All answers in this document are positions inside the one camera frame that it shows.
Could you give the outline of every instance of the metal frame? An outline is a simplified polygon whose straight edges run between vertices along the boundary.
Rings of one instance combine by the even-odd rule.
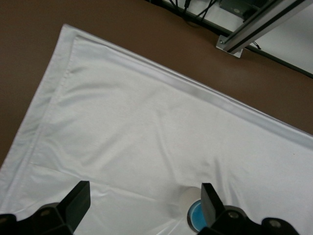
[[[220,36],[217,48],[241,56],[243,48],[313,3],[313,0],[270,0],[227,38]]]

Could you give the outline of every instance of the folded cloth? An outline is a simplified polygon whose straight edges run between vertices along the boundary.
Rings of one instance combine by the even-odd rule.
[[[202,182],[257,223],[313,234],[311,135],[64,25],[1,168],[0,213],[24,219],[80,180],[77,235],[192,234],[178,200]]]

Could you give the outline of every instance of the white surface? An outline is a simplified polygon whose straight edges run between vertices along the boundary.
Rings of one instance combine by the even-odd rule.
[[[183,8],[185,0],[178,0]],[[209,0],[191,0],[188,11],[198,14]],[[243,20],[221,8],[218,3],[207,12],[206,20],[230,31],[235,31]],[[277,26],[256,42],[267,52],[283,61],[313,73],[313,5]]]
[[[179,197],[202,182],[255,222],[313,233],[313,137],[70,26],[0,171],[23,219],[89,180],[75,234],[192,234]]]

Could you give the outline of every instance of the white cloth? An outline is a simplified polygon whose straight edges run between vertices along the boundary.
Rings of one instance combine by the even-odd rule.
[[[192,234],[178,199],[202,182],[257,223],[313,234],[311,135],[65,25],[1,168],[0,213],[26,218],[80,180],[77,235]]]

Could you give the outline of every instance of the brown table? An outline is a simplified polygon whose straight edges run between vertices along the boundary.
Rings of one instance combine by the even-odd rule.
[[[0,2],[0,165],[69,24],[198,80],[313,134],[313,79],[245,50],[144,0]]]

